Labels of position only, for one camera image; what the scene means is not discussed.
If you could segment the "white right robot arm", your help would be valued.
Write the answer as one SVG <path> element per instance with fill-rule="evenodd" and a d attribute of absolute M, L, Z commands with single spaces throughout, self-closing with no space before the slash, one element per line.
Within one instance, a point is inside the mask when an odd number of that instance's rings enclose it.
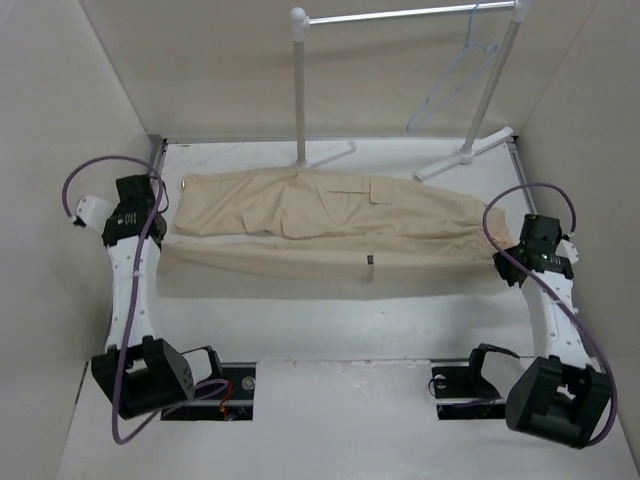
<path fill-rule="evenodd" d="M 525 216 L 518 244 L 493 259 L 500 278 L 526 301 L 534 358 L 524 366 L 515 352 L 483 343 L 473 349 L 463 380 L 475 395 L 495 389 L 509 429 L 583 449 L 613 407 L 613 387 L 594 368 L 570 318 L 576 258 L 557 219 Z"/>

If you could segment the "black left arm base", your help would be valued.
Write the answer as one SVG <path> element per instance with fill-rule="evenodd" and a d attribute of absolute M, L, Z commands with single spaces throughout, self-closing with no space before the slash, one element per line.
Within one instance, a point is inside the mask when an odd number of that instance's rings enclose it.
<path fill-rule="evenodd" d="M 223 363 L 223 379 L 196 385 L 195 399 L 161 413 L 161 421 L 251 421 L 256 391 L 256 363 Z"/>

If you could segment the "beige trousers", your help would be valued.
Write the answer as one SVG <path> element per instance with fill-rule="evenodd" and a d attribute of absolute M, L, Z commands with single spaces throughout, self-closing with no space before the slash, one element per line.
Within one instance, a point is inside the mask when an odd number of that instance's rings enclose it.
<path fill-rule="evenodd" d="M 513 245 L 502 209 L 388 176 L 298 168 L 189 174 L 160 257 L 162 290 L 213 297 L 233 274 L 321 287 L 494 290 Z"/>

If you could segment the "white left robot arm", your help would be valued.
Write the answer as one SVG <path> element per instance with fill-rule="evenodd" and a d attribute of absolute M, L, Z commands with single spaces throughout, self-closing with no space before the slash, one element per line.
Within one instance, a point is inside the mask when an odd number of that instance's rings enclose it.
<path fill-rule="evenodd" d="M 157 270 L 167 226 L 147 175 L 116 180 L 118 204 L 98 221 L 112 271 L 112 319 L 105 350 L 91 359 L 103 393 L 129 420 L 167 411 L 199 395 L 214 398 L 226 381 L 210 346 L 181 353 L 154 325 Z"/>

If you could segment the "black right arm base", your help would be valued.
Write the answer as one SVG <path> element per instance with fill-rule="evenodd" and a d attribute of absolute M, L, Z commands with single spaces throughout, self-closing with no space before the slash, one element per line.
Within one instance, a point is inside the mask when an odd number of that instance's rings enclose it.
<path fill-rule="evenodd" d="M 488 381 L 471 373 L 466 361 L 432 363 L 427 389 L 441 421 L 505 419 L 504 400 Z"/>

